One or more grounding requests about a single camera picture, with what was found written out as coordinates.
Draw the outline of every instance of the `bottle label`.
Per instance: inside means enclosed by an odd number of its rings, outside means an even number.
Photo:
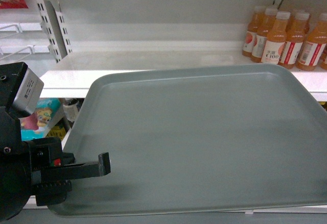
[[[301,50],[302,44],[303,42],[294,43],[287,41],[280,62],[284,64],[294,64]]]
[[[267,41],[267,37],[263,37],[260,35],[257,35],[255,37],[254,46],[252,50],[252,55],[254,57],[259,57],[259,58],[262,57],[266,45],[266,41]]]
[[[267,41],[261,62],[277,64],[281,58],[285,42],[276,43]]]
[[[299,62],[306,66],[316,66],[325,45],[306,41]]]
[[[247,31],[246,37],[243,45],[243,50],[245,52],[252,52],[254,41],[255,41],[256,33]]]

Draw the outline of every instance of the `white bottle cap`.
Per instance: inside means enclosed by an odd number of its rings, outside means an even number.
[[[279,11],[277,13],[276,19],[288,20],[290,18],[291,12],[288,11]]]
[[[319,21],[327,21],[327,12],[320,14]]]
[[[295,15],[296,20],[306,21],[309,19],[310,13],[309,12],[297,12]]]
[[[268,16],[275,16],[278,12],[278,9],[277,8],[273,8],[273,7],[267,7],[266,8],[266,11],[265,11],[265,15],[268,15]]]
[[[254,12],[259,13],[259,12],[264,12],[266,10],[265,6],[255,6],[254,7]]]

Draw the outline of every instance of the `plastic tray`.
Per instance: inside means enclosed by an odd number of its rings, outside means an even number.
[[[120,73],[96,80],[65,146],[109,152],[73,181],[63,216],[327,204],[327,113],[269,64]]]

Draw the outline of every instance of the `shelf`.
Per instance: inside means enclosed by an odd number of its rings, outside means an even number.
[[[111,73],[242,64],[253,65],[239,50],[71,53],[41,77],[41,97],[86,97],[93,81]],[[327,101],[327,71],[291,71],[316,100]]]

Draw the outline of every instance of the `orange juice bottle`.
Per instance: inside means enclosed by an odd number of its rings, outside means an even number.
[[[279,65],[287,69],[294,67],[297,56],[305,40],[305,27],[309,19],[308,12],[298,12],[295,15],[293,25],[287,32],[285,47]]]
[[[256,6],[254,8],[254,14],[252,17],[252,21],[247,26],[246,37],[243,45],[242,55],[246,57],[250,57],[253,49],[254,40],[256,37],[256,32],[258,31],[258,27],[262,23],[265,14],[265,6]]]
[[[310,24],[309,24],[310,18],[311,18],[311,14],[309,13],[309,18],[307,20],[307,24],[306,24],[306,27],[305,27],[305,34],[307,34],[309,32],[309,30],[310,30]]]
[[[320,60],[322,61],[320,67],[327,70],[327,45],[320,56]]]
[[[290,20],[288,21],[288,24],[287,24],[287,27],[286,27],[286,32],[290,31],[292,25],[293,25],[293,22],[294,22],[294,19],[295,19],[295,15],[297,12],[305,12],[304,10],[302,9],[294,9],[291,13],[291,16],[290,16]]]
[[[267,40],[267,33],[272,29],[275,22],[275,17],[278,9],[274,7],[268,7],[265,11],[265,17],[262,21],[258,31],[256,33],[253,50],[251,53],[251,60],[253,62],[261,62],[261,57],[264,52],[264,48]]]
[[[286,26],[291,13],[279,11],[272,29],[267,34],[267,42],[261,62],[277,64],[281,58],[282,51],[287,38]]]
[[[305,71],[316,68],[319,57],[327,43],[327,13],[321,13],[319,22],[314,30],[308,35],[303,45],[303,50],[296,66]]]

